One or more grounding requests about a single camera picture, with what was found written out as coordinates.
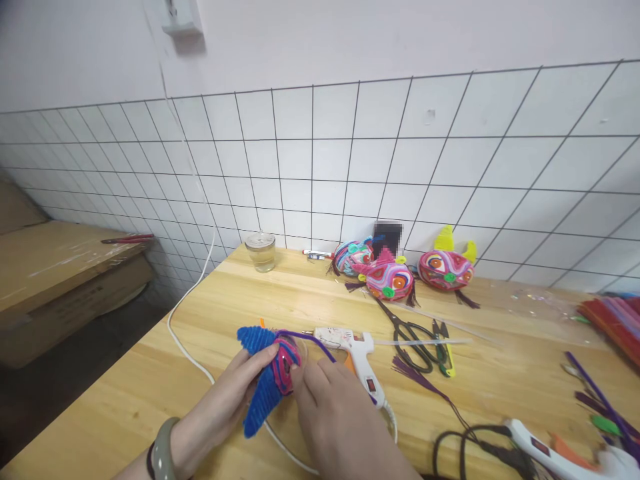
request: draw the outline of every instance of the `pipe cleaner craft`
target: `pipe cleaner craft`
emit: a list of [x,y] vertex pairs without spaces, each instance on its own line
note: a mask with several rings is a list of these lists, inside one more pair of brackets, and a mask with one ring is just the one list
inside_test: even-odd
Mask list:
[[473,278],[476,258],[475,243],[470,241],[463,253],[453,251],[453,227],[447,225],[440,231],[434,250],[426,252],[418,262],[418,275],[429,285],[440,290],[455,291],[456,296],[471,308],[480,308],[460,292]]
[[397,301],[407,297],[407,304],[415,306],[415,282],[413,274],[405,265],[404,257],[394,258],[390,250],[382,247],[380,256],[368,265],[354,264],[360,283],[345,283],[349,291],[367,286],[374,297]]
[[255,355],[262,349],[273,343],[279,343],[280,349],[269,366],[267,366],[260,377],[255,388],[247,416],[243,422],[245,437],[254,436],[265,422],[271,411],[278,406],[280,400],[293,392],[291,382],[291,366],[300,365],[302,358],[293,340],[293,337],[315,342],[328,356],[329,360],[335,362],[332,354],[320,342],[320,340],[310,335],[291,332],[288,330],[272,331],[262,327],[242,327],[238,329],[238,340],[243,348],[246,348],[251,355]]
[[340,272],[350,277],[355,277],[358,273],[353,270],[354,265],[366,265],[373,260],[373,238],[367,237],[362,242],[344,242],[336,248],[333,260],[329,266],[329,271],[340,276]]

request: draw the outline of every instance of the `cardboard box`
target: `cardboard box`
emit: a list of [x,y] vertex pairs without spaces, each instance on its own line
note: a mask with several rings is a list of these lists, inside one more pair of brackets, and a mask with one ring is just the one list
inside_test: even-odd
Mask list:
[[20,368],[151,280],[144,256],[121,263],[35,310],[0,325],[0,364]]
[[48,220],[18,187],[0,177],[0,235]]
[[144,243],[49,221],[0,235],[0,365],[20,368],[151,280]]

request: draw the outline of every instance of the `blue pipe cleaner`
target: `blue pipe cleaner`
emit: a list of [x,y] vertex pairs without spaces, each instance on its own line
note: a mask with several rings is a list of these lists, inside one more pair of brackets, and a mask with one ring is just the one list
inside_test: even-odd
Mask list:
[[[255,355],[262,349],[275,342],[276,335],[271,330],[259,326],[242,327],[238,329],[238,340],[249,354]],[[275,376],[271,365],[268,365],[258,378],[253,398],[249,404],[247,416],[242,423],[245,428],[245,438],[251,438],[265,422],[271,411],[282,400],[282,393],[275,382]]]

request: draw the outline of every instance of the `glass jar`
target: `glass jar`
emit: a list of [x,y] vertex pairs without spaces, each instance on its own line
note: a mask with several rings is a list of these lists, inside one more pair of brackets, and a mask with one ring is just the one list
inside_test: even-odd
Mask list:
[[249,257],[258,272],[265,273],[275,266],[275,237],[270,233],[254,233],[245,241]]

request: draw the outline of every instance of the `yellow ear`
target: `yellow ear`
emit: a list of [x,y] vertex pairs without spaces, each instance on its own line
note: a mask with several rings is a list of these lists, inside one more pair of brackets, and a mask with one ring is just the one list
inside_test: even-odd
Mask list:
[[440,230],[433,244],[435,250],[453,251],[453,227],[446,225]]
[[475,258],[478,256],[478,252],[475,248],[475,243],[470,241],[467,243],[467,250],[462,254],[464,258],[469,260],[471,263],[475,262]]

